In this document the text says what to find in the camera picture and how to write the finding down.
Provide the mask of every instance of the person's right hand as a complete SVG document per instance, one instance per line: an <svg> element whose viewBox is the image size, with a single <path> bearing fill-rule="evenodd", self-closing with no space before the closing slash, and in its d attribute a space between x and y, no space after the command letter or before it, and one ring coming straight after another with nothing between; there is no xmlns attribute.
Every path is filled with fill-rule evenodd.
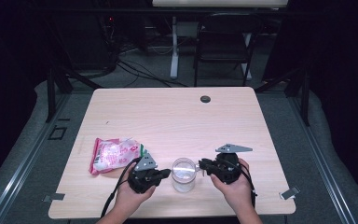
<svg viewBox="0 0 358 224"><path fill-rule="evenodd" d="M249 170L249 164L240 159L240 164ZM237 214L238 220L243 223L262 223L260 217L252 206L251 185L245 176L240 175L238 180L227 185L220 181L216 175L211 175L214 186L219 189L228 203L228 205Z"/></svg>

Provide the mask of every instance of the pink and white package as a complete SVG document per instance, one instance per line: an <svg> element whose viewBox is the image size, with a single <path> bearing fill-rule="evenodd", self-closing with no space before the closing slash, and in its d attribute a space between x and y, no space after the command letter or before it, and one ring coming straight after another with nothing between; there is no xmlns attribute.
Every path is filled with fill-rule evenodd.
<svg viewBox="0 0 358 224"><path fill-rule="evenodd" d="M95 139L89 172L98 175L126 166L142 156L144 146L132 139Z"/></svg>

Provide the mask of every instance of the clear glass cup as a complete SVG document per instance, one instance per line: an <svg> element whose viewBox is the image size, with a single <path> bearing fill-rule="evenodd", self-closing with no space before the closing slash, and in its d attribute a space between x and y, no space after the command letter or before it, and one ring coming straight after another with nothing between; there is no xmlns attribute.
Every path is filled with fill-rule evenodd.
<svg viewBox="0 0 358 224"><path fill-rule="evenodd" d="M196 175L196 163L189 158L179 158L172 165L172 184L179 192L191 191L196 184Z"/></svg>

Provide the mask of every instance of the gray carpet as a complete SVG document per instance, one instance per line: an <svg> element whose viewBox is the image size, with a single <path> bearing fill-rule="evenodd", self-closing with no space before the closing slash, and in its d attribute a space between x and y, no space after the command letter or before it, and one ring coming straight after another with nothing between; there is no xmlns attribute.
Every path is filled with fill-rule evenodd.
<svg viewBox="0 0 358 224"><path fill-rule="evenodd" d="M259 39L252 64L251 87L260 86L263 69L267 61L270 47L273 44L271 36ZM135 66L137 69L146 71L147 68L157 77L169 80L171 68L171 55L167 48L150 49L146 55L138 50L132 50L120 55L123 62ZM180 48L179 78L175 81L192 86L192 40L186 40ZM202 74L208 79L201 80L201 86L240 86L241 70L232 71L232 65L202 66ZM233 79L223 80L220 75L229 75ZM121 67L113 73L92 79L96 83L108 88L147 88L166 87L163 82L154 79L145 79L130 75ZM51 125L58 128L66 128L62 140L48 140L41 144L41 151L37 157L33 169L28 174L14 203L9 207L3 218L3 223L66 223L66 220L53 220L48 217L50 204L42 202L45 195L55 192L60 181L63 167L69 156L72 145L76 139L78 128L90 101L89 87L77 80L71 79L75 90L62 107L57 120ZM170 84L173 87L181 87L178 84ZM288 180L289 186L297 186L301 192L297 194L296 212L287 217L288 223L342 223L337 209L331 200L330 194L321 178L320 171L315 165L311 155L309 140L302 130L300 120L296 118L296 111L282 93L284 83L273 88L267 93L257 94L260 106L265 116L272 140L277 149L282 168ZM38 102L34 113L24 128L16 146L7 157L0 170L0 196L4 192L7 183L13 176L16 168L21 164L28 150L34 146L34 140L44 129L47 117L46 83L36 88ZM343 196L348 202L358 223L358 186L354 183L348 170L337 157L331 140L328 125L326 124L323 111L315 95L310 96L310 128L312 129L318 144L323 151L328 165L334 177L341 186ZM261 216L264 223L284 223L283 216ZM71 223L95 223L96 219L72 220ZM129 223L236 223L235 217L224 218L187 218L187 219L131 219Z"/></svg>

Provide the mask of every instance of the table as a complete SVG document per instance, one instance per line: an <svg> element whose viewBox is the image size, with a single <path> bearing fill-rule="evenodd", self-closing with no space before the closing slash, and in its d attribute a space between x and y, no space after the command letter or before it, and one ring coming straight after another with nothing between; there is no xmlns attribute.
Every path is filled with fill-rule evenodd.
<svg viewBox="0 0 358 224"><path fill-rule="evenodd" d="M207 95L211 102L203 103ZM250 164L258 197L258 214L292 214L293 199L279 193L289 189L267 124L247 87L98 89L89 102L57 193L48 211L51 218L99 217L121 170L93 176L89 165L95 139L132 137L144 144L158 169L172 168L182 157L194 162L214 159L226 143L251 147L239 157ZM154 195L132 217L234 216L209 176L197 173L196 186L179 193L172 178L163 179Z"/></svg>
<svg viewBox="0 0 358 224"><path fill-rule="evenodd" d="M153 0L153 7L286 7L288 0ZM172 18L172 63L171 78L178 77L179 55L177 48L177 21ZM242 64L241 69L244 73L247 64Z"/></svg>

